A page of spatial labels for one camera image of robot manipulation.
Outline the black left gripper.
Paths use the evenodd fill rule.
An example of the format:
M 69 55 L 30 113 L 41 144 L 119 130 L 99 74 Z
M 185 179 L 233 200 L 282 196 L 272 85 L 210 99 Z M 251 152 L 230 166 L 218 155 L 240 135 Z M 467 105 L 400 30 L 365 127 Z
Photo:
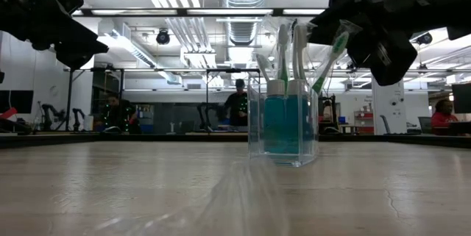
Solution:
M 74 47 L 73 53 L 57 52 L 56 58 L 70 69 L 80 69 L 95 54 L 107 53 L 109 47 L 98 41 L 98 35 L 74 22 L 71 32 L 71 14 L 76 10 L 72 1 L 45 0 L 39 4 L 25 1 L 21 8 L 26 13 L 23 22 L 22 41 L 29 41 L 39 51 L 51 45 L 60 50 Z

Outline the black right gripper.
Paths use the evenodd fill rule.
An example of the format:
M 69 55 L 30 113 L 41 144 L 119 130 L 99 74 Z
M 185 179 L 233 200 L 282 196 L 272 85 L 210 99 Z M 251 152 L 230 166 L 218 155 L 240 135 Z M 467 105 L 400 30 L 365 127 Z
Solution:
M 330 7 L 311 20 L 309 43 L 330 45 L 340 23 L 360 28 L 350 38 L 347 52 L 352 61 L 369 68 L 380 86 L 399 82 L 417 56 L 408 35 L 393 24 L 391 0 L 330 0 Z

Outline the blue mouthwash bottle white cap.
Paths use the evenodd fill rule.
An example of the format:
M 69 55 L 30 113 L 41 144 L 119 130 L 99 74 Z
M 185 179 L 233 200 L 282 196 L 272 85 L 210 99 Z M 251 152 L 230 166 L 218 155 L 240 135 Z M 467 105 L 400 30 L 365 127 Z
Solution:
M 311 95 L 304 80 L 288 82 L 286 99 L 286 152 L 304 154 L 314 139 L 311 117 Z
M 264 102 L 264 148 L 272 154 L 283 153 L 283 125 L 285 123 L 285 82 L 273 79 L 267 82 Z

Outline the clear acrylic container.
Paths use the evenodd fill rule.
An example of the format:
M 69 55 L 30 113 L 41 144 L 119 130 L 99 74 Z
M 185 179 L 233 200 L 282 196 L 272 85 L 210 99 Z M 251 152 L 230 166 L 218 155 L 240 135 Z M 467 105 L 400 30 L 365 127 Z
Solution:
M 249 126 L 248 126 L 248 146 L 249 156 L 255 157 L 268 157 L 274 163 L 278 165 L 286 165 L 291 167 L 301 167 L 313 162 L 318 155 L 319 149 L 319 130 L 318 130 L 318 94 L 308 86 L 308 92 L 311 95 L 311 117 L 314 139 L 311 141 L 310 147 L 304 154 L 288 154 L 286 152 L 286 133 L 287 123 L 285 117 L 285 123 L 283 125 L 283 144 L 284 149 L 281 154 L 272 154 L 265 151 L 264 148 L 264 102 L 266 98 L 267 83 L 265 84 L 253 84 L 248 88 L 248 105 L 249 105 Z M 288 93 L 288 86 L 285 89 L 285 116 L 286 116 L 286 99 Z

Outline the white LED light strip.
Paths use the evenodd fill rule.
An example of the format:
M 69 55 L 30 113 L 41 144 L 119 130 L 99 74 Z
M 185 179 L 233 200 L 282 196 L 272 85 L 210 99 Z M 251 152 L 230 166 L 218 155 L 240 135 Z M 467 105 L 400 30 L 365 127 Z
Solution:
M 273 9 L 188 9 L 188 15 L 256 16 L 271 15 Z
M 91 10 L 94 15 L 111 15 L 111 16 L 118 16 L 118 15 L 176 15 L 176 10 L 144 10 L 144 9 L 137 9 L 137 10 Z
M 314 17 L 322 14 L 324 11 L 324 9 L 284 9 L 283 14 L 286 16 Z

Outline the person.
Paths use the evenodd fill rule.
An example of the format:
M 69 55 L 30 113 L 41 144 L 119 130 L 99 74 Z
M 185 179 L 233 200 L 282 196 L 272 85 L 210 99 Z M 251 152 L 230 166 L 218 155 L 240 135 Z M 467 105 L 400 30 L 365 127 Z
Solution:
M 120 99 L 116 94 L 107 96 L 107 103 L 96 122 L 99 131 L 113 126 L 129 134 L 141 133 L 135 106 L 126 99 Z
M 248 95 L 244 91 L 243 79 L 235 81 L 236 92 L 224 103 L 224 110 L 229 114 L 229 125 L 232 131 L 246 132 L 248 129 Z
M 447 135 L 452 122 L 458 122 L 457 117 L 453 114 L 453 103 L 447 99 L 438 101 L 431 117 L 432 133 Z

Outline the black computer monitor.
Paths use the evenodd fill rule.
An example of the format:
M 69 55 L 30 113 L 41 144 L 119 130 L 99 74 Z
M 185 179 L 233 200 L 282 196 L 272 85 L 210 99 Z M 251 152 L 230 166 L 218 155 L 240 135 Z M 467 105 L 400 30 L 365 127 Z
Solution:
M 31 113 L 33 96 L 33 90 L 0 90 L 0 113 L 12 107 L 20 114 Z
M 452 85 L 452 93 L 455 113 L 471 113 L 471 83 Z

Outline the red shelf rack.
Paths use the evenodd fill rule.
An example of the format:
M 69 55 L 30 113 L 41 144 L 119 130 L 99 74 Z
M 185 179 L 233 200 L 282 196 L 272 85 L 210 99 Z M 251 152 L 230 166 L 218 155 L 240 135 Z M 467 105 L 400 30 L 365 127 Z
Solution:
M 354 126 L 358 135 L 373 135 L 375 132 L 373 112 L 355 111 Z

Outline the white building column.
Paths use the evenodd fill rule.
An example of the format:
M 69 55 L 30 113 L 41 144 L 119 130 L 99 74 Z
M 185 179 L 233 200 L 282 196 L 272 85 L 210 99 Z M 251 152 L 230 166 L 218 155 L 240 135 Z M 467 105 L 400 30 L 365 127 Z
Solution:
M 373 79 L 372 97 L 375 135 L 406 133 L 403 81 L 389 86 L 380 86 Z

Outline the black aluminium table frame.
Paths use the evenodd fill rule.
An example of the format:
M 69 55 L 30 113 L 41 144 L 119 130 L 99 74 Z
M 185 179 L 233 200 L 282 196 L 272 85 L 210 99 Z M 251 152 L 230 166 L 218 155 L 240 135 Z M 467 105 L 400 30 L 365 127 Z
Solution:
M 106 134 L 71 134 L 71 135 L 21 135 L 0 136 L 0 149 L 27 146 L 48 146 L 69 143 L 89 142 L 217 142 L 246 143 L 246 135 L 106 135 Z M 425 146 L 444 146 L 471 149 L 471 137 L 451 137 L 435 135 L 322 135 L 321 142 L 379 142 L 404 143 Z

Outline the black overhead frame bar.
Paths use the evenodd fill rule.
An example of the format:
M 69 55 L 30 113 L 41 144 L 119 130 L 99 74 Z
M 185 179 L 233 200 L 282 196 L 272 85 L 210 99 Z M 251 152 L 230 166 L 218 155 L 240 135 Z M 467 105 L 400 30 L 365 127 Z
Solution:
M 111 16 L 111 15 L 94 15 L 91 10 L 137 10 L 137 9 L 144 9 L 144 10 L 176 10 L 177 14 L 176 15 L 143 15 L 143 16 L 137 16 L 137 15 L 118 15 L 118 16 Z M 109 9 L 92 9 L 92 8 L 82 8 L 77 10 L 76 12 L 73 12 L 74 17 L 84 17 L 84 18 L 100 18 L 100 17 L 112 17 L 112 18 L 130 18 L 130 17 L 136 17 L 136 18 L 167 18 L 167 17 L 264 17 L 266 15 L 256 15 L 256 16 L 220 16 L 220 15 L 188 15 L 186 12 L 188 9 L 231 9 L 229 7 L 217 7 L 217 8 L 204 8 L 204 7 L 199 7 L 199 8 L 127 8 L 127 9 L 119 9 L 119 8 L 109 8 Z M 238 9 L 273 9 L 273 13 L 270 16 L 274 17 L 280 17 L 280 16 L 286 16 L 283 14 L 284 9 L 308 9 L 308 8 L 238 8 Z

